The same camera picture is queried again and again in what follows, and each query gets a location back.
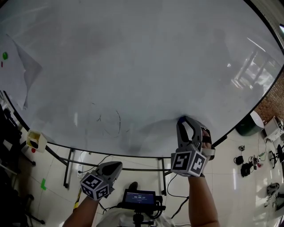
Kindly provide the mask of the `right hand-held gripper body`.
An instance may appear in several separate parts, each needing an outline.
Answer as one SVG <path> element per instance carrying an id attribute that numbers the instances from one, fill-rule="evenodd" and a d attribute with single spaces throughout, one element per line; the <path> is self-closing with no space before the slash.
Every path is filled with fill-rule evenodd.
<path id="1" fill-rule="evenodd" d="M 200 148 L 195 144 L 177 148 L 171 154 L 171 172 L 184 177 L 200 177 L 208 161 L 215 157 L 215 148 Z"/>

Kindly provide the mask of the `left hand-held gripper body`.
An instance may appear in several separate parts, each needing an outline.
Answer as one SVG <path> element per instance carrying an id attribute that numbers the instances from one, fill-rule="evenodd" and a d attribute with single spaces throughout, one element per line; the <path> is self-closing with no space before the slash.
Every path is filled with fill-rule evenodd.
<path id="1" fill-rule="evenodd" d="M 87 173 L 80 181 L 82 192 L 91 199 L 98 201 L 107 198 L 113 191 L 115 178 L 100 175 L 96 171 Z"/>

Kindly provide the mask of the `person's right hand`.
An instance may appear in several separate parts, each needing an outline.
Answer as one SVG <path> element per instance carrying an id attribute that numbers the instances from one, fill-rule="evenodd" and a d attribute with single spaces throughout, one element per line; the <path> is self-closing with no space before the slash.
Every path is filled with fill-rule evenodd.
<path id="1" fill-rule="evenodd" d="M 211 140 L 211 135 L 208 129 L 202 128 L 202 151 L 201 153 L 203 154 L 205 150 L 211 149 L 212 148 L 212 140 Z"/>

